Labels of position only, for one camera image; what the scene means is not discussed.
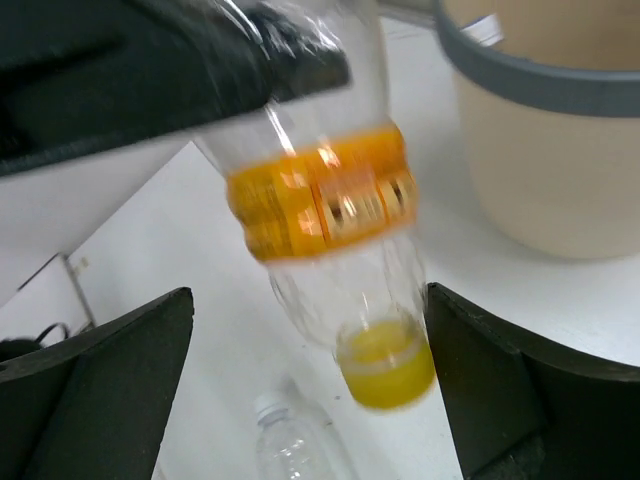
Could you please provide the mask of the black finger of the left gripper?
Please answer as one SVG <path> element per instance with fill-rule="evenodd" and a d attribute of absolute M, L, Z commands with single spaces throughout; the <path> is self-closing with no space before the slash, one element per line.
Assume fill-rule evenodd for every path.
<path fill-rule="evenodd" d="M 338 89 L 345 49 L 265 1 L 5 1 L 1 171 L 22 174 Z"/>

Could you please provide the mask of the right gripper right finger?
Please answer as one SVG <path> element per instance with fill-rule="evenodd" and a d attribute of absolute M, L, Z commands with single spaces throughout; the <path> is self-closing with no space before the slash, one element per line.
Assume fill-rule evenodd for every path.
<path fill-rule="evenodd" d="M 639 369 L 423 290 L 436 374 L 466 479 L 636 479 Z"/>

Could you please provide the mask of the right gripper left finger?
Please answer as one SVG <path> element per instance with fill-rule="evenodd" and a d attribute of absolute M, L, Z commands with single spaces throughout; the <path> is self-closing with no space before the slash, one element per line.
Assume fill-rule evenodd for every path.
<path fill-rule="evenodd" d="M 182 287 L 51 346 L 2 340 L 2 478 L 151 478 L 193 315 Z"/>

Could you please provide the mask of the clear bottle white cap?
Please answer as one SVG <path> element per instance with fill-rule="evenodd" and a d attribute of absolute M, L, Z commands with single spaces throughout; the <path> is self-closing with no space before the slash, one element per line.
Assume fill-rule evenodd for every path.
<path fill-rule="evenodd" d="M 326 411 L 299 394 L 267 391 L 254 401 L 261 479 L 357 479 L 359 474 Z"/>

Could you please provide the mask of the clear bottle yellow cap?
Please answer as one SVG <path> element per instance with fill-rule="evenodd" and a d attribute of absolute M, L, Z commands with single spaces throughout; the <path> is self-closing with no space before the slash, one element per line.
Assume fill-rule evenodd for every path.
<path fill-rule="evenodd" d="M 372 1 L 197 1 L 267 60 L 260 110 L 201 131 L 251 255 L 299 332 L 333 352 L 360 405 L 420 398 L 435 370 L 422 311 L 418 188 L 392 121 Z"/>

